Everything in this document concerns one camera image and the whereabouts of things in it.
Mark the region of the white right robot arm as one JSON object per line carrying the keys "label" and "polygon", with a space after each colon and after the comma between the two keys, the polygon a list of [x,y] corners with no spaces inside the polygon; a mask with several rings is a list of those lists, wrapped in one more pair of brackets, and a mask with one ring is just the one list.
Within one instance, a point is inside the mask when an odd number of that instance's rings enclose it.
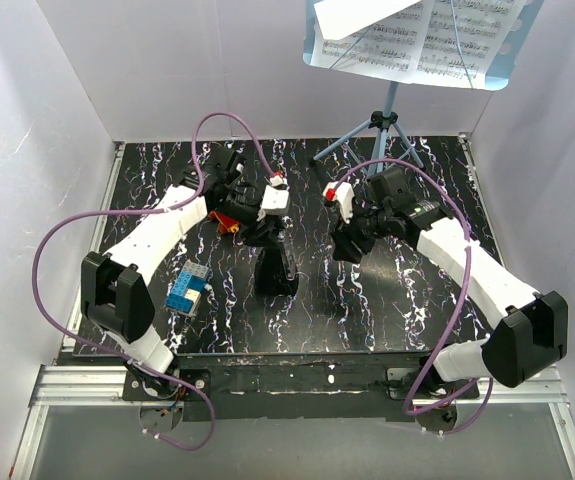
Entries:
{"label": "white right robot arm", "polygon": [[346,182],[328,183],[323,196],[340,218],[331,233],[333,257],[358,264],[381,238],[405,242],[442,269],[482,311],[491,328],[480,341],[444,344],[422,365],[424,388],[489,377],[514,388],[562,360],[568,350],[568,304],[519,280],[472,240],[456,214],[417,197],[400,167],[369,178],[371,202],[362,206]]}

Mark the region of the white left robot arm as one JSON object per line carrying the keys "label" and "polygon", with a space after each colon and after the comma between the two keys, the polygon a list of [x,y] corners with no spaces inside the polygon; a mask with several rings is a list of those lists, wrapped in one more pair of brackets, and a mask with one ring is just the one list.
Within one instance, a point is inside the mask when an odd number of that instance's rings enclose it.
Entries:
{"label": "white left robot arm", "polygon": [[254,290],[261,296],[292,296],[297,268],[286,247],[287,180],[280,173],[257,186],[243,176],[245,158],[214,146],[200,169],[183,168],[157,206],[122,241],[104,253],[90,252],[81,265],[81,313],[107,332],[134,362],[166,373],[173,362],[153,326],[148,285],[160,263],[209,215],[238,224],[243,243],[259,249]]}

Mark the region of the black metronome body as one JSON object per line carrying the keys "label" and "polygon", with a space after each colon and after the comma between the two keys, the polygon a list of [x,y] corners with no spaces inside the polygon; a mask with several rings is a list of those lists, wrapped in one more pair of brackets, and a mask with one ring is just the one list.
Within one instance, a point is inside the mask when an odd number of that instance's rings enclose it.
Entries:
{"label": "black metronome body", "polygon": [[299,286],[294,255],[284,246],[264,247],[254,269],[254,290],[259,296],[294,296]]}

